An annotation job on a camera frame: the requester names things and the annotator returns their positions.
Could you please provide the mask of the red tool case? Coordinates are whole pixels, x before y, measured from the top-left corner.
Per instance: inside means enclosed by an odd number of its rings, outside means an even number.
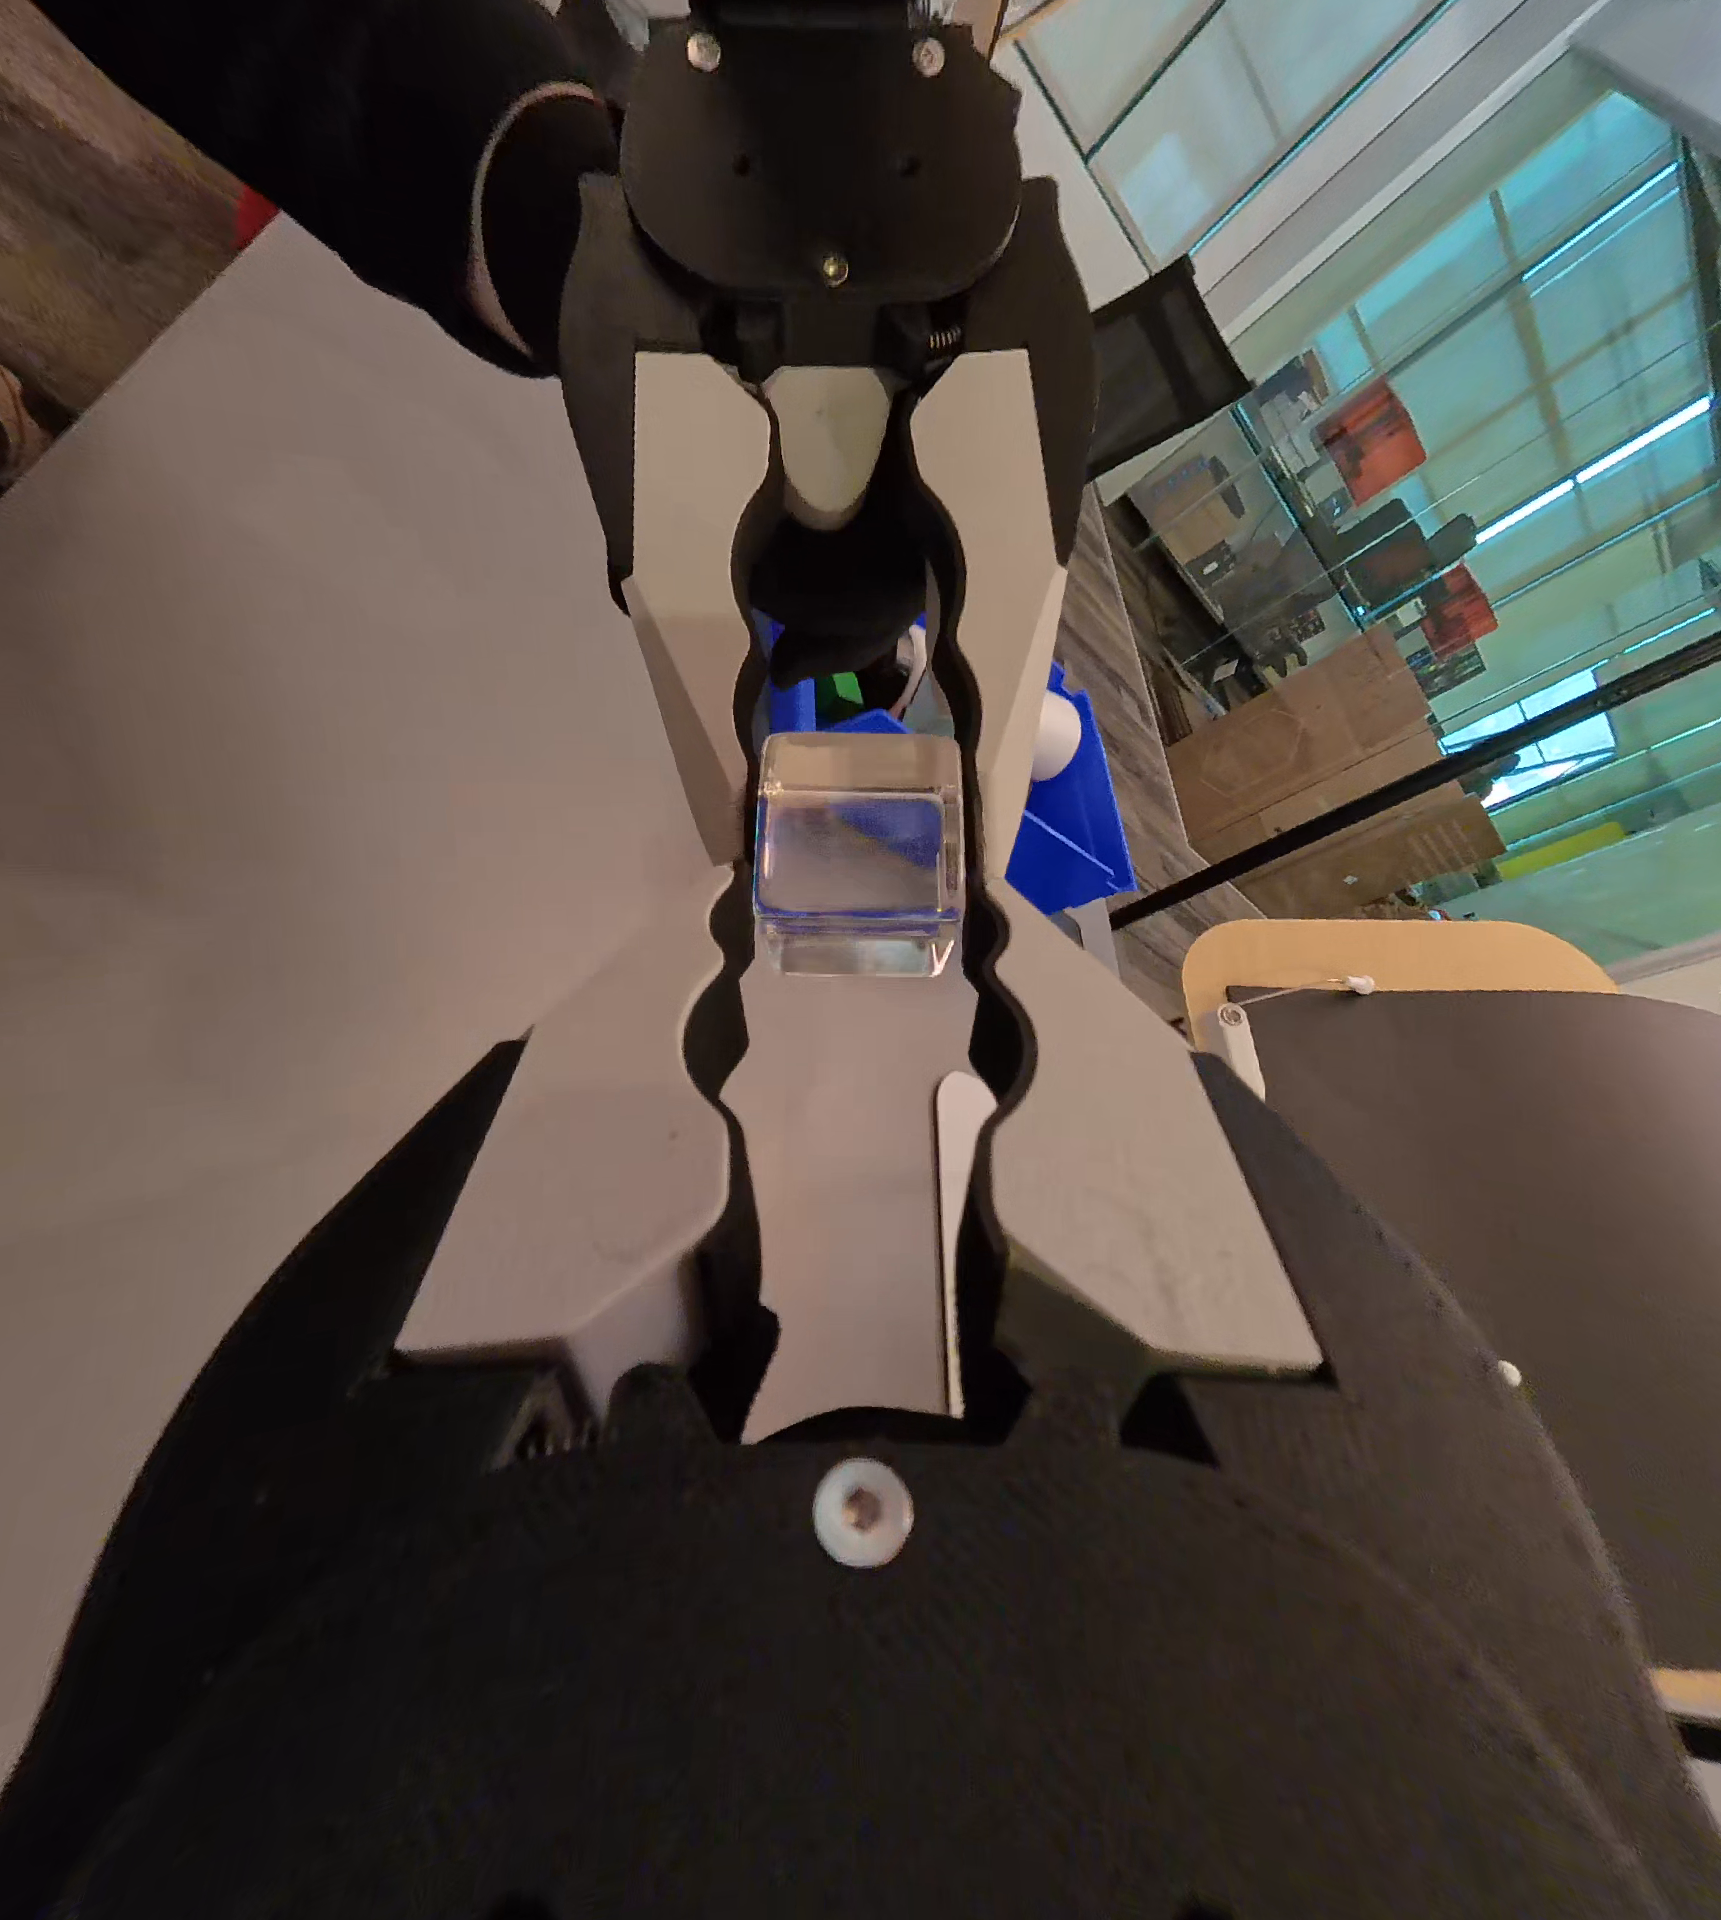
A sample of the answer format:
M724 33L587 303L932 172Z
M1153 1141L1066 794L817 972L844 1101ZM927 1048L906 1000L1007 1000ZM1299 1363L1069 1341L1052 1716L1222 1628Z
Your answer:
M1315 443L1339 471L1353 508L1424 467L1421 432L1387 377L1375 377L1345 395L1315 428Z
M1421 604L1421 632L1436 660L1455 660L1497 632L1497 609L1466 561L1431 579Z

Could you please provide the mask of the person's left hand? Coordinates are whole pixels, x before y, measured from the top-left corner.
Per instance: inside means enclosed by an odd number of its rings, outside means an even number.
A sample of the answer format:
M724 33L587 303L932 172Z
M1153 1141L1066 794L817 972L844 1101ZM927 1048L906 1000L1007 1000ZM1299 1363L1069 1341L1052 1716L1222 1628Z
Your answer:
M925 609L925 558L890 520L854 516L822 530L787 513L756 551L748 587L753 611L776 629L771 681L790 690L890 655Z

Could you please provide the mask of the black office chair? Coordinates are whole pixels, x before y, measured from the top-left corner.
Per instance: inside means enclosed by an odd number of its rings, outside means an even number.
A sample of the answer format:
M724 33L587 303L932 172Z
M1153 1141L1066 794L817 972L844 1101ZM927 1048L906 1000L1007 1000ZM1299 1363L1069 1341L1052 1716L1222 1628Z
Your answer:
M1097 415L1088 477L1097 484L1255 391L1213 320L1195 262L1181 253L1093 314Z

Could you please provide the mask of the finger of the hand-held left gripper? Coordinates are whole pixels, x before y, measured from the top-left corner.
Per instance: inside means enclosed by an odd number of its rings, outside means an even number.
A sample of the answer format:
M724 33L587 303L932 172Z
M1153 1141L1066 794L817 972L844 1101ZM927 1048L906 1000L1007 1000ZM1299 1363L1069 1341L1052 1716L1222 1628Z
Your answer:
M1066 600L1024 348L964 353L919 399L919 480L953 543L936 663L972 775L986 882L1007 876Z
M632 366L629 611L688 816L729 865L748 782L734 690L753 645L733 553L771 474L772 419L700 351L646 350Z

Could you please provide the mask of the blue plastic bin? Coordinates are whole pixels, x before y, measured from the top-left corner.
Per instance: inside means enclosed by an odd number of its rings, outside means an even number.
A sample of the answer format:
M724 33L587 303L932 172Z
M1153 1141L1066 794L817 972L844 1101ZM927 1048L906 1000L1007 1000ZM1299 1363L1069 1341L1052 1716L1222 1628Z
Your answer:
M868 710L838 720L819 703L825 677L787 690L767 684L768 729L904 735L906 718L915 714L927 720L927 731L947 731L948 716L932 687L923 618L898 636L890 657L857 676ZM1093 700L1085 690L1067 684L1061 661L1052 661L1050 685L1088 708L1090 731L1082 755L1064 778L1032 783L1007 879L1038 910L1060 915L1128 893L1135 872Z

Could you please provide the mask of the person's left forearm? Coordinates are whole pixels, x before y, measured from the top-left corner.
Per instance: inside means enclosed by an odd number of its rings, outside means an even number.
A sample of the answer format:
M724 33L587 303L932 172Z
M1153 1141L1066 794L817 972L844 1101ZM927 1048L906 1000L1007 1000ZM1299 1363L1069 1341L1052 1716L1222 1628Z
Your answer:
M618 117L542 3L40 1L122 93L505 372L552 377Z

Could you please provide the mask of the clear glass cube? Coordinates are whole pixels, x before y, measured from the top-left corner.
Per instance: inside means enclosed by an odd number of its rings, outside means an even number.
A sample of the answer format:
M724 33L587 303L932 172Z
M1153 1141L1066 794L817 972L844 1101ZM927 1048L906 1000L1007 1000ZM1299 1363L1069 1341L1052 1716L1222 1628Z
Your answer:
M953 958L966 910L966 772L951 737L767 737L753 920L776 972L931 979Z

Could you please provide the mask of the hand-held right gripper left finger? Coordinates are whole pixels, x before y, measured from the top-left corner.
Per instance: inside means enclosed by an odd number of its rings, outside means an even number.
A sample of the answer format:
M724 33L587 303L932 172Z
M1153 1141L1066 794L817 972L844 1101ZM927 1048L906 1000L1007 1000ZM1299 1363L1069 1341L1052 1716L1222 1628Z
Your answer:
M748 876L712 867L529 1030L398 1333L424 1362L558 1362L607 1410L643 1363L726 1375L739 1432L772 1351L744 1128Z

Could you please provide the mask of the cardboard box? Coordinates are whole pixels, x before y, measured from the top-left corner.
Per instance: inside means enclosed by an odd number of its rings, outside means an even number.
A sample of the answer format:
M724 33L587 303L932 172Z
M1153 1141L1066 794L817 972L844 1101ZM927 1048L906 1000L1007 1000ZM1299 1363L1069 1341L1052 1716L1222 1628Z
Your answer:
M1342 643L1167 750L1188 837L1209 861L1420 772L1444 755L1389 626ZM1375 917L1406 890L1503 856L1485 804L1454 780L1237 879L1273 920Z

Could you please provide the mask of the black round-base floor stand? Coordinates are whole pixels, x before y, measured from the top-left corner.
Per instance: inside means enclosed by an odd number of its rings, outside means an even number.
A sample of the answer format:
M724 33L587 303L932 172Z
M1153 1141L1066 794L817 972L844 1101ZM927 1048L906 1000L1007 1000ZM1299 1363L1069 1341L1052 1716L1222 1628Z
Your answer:
M1471 746L1338 804L1266 841L1233 852L1209 864L1205 870L1137 895L1114 907L1111 928L1125 931L1162 913L1172 913L1186 903L1205 897L1209 892L1236 886L1247 876L1313 850L1353 828L1375 821L1406 804L1424 800L1449 785L1461 785L1479 774L1494 772L1510 755L1522 755L1525 750L1537 748L1558 734L1591 724L1596 718L1605 718L1718 665L1721 665L1721 632L1704 636L1667 654L1663 660L1647 661L1611 684L1581 692L1513 728L1485 734Z

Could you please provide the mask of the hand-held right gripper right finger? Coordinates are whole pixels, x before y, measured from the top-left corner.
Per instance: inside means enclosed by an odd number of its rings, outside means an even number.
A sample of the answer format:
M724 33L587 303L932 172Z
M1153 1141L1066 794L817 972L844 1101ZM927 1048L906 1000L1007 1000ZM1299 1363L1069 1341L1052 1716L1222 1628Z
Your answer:
M1129 1403L1157 1375L1313 1380L1325 1355L1195 1054L1012 886L994 986L1029 1051L994 1117L996 1350Z

